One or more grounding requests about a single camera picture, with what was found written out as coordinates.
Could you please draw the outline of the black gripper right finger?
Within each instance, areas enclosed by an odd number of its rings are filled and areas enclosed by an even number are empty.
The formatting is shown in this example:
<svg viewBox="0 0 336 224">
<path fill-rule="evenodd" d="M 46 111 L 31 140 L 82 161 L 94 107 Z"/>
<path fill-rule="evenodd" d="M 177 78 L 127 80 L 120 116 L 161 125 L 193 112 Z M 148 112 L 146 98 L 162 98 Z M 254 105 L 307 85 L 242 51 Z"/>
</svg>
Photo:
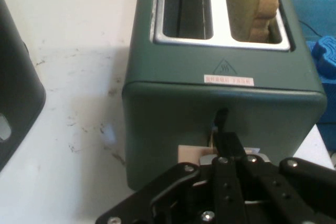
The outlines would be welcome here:
<svg viewBox="0 0 336 224">
<path fill-rule="evenodd" d="M 279 166 L 228 134 L 228 223 L 335 223 L 335 172 L 300 158 Z"/>
</svg>

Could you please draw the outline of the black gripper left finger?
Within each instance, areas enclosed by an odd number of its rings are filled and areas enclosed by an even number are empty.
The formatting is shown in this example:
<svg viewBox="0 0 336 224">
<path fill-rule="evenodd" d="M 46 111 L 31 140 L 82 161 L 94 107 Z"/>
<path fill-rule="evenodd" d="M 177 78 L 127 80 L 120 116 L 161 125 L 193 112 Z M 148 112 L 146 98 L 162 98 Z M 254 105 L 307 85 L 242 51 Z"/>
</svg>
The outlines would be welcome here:
<svg viewBox="0 0 336 224">
<path fill-rule="evenodd" d="M 100 216 L 96 223 L 246 223 L 237 162 L 246 156 L 237 135 L 213 134 L 218 156 L 179 163 Z"/>
</svg>

